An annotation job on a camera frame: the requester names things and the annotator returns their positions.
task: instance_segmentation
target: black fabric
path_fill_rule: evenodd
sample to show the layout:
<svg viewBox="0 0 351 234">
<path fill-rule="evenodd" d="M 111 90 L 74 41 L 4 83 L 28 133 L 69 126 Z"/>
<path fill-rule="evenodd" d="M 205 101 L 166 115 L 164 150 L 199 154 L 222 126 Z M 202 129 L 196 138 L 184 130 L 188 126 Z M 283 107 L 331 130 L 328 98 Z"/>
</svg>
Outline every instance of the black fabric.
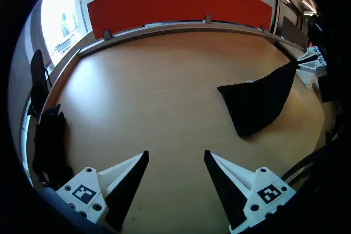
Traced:
<svg viewBox="0 0 351 234">
<path fill-rule="evenodd" d="M 250 136 L 280 114 L 294 81 L 297 63 L 291 61 L 252 83 L 218 87 L 240 137 Z"/>
<path fill-rule="evenodd" d="M 62 112 L 58 113 L 59 110 L 60 104 L 43 112 L 34 138 L 33 170 L 39 176 L 40 182 L 46 183 L 54 190 L 59 189 L 73 177 L 73 171 L 67 165 L 64 149 L 66 119 Z"/>
<path fill-rule="evenodd" d="M 233 230 L 246 220 L 244 206 L 247 198 L 218 166 L 209 150 L 205 150 L 204 162 Z"/>
<path fill-rule="evenodd" d="M 47 88 L 47 81 L 45 77 L 45 67 L 43 62 L 43 55 L 40 49 L 37 49 L 30 62 L 30 71 L 32 74 L 32 90 L 30 93 L 31 104 L 27 115 L 38 117 L 45 104 L 45 100 L 49 95 Z"/>
</svg>

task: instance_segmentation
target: metal bracket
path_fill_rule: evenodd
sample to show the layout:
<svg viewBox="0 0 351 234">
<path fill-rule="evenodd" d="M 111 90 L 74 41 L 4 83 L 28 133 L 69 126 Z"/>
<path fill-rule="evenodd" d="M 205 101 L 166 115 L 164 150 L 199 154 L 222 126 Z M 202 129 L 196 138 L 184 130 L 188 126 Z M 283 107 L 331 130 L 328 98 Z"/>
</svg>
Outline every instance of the metal bracket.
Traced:
<svg viewBox="0 0 351 234">
<path fill-rule="evenodd" d="M 110 40 L 113 36 L 111 35 L 111 33 L 108 30 L 104 31 L 104 40 Z"/>
<path fill-rule="evenodd" d="M 212 24 L 211 15 L 206 14 L 204 19 L 205 24 Z"/>
</svg>

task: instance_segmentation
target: screw hole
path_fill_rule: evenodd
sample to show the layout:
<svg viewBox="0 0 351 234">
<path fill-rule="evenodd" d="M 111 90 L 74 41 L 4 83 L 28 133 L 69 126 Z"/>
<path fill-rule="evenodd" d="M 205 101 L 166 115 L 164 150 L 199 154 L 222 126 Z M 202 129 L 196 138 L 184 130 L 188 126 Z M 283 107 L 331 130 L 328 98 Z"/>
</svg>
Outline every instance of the screw hole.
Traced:
<svg viewBox="0 0 351 234">
<path fill-rule="evenodd" d="M 260 207 L 259 207 L 258 205 L 252 205 L 252 206 L 250 207 L 250 209 L 251 209 L 252 211 L 257 211 L 259 208 L 260 208 Z"/>
<path fill-rule="evenodd" d="M 83 218 L 87 218 L 87 214 L 84 211 L 80 211 L 79 214 L 83 217 Z"/>
<path fill-rule="evenodd" d="M 94 204 L 93 209 L 96 211 L 100 211 L 102 209 L 102 207 L 99 204 Z"/>
</svg>

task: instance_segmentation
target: black cloth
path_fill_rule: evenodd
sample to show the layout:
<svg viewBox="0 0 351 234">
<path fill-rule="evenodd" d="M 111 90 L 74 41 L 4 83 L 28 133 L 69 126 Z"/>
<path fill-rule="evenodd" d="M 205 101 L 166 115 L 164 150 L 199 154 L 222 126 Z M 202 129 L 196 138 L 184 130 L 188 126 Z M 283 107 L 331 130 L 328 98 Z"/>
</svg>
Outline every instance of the black cloth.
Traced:
<svg viewBox="0 0 351 234">
<path fill-rule="evenodd" d="M 291 61 L 252 83 L 218 87 L 240 137 L 250 136 L 280 114 L 294 81 L 297 63 Z"/>
<path fill-rule="evenodd" d="M 60 104 L 47 109 L 36 127 L 33 170 L 39 181 L 58 190 L 73 177 L 72 168 L 67 165 L 64 148 L 66 119 Z"/>
</svg>

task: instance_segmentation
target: black chair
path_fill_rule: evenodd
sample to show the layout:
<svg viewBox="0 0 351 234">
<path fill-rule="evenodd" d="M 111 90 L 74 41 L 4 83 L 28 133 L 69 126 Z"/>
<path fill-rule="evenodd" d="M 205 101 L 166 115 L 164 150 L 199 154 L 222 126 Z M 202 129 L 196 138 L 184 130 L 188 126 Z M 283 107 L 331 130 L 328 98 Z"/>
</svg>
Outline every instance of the black chair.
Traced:
<svg viewBox="0 0 351 234">
<path fill-rule="evenodd" d="M 38 118 L 44 107 L 45 100 L 49 95 L 49 89 L 47 87 L 45 72 L 47 73 L 48 76 L 49 74 L 47 69 L 44 67 L 43 55 L 40 49 L 35 51 L 33 55 L 33 59 L 30 62 L 30 71 L 32 74 L 33 86 L 30 92 L 31 103 L 30 103 L 27 115 L 32 115 Z"/>
</svg>

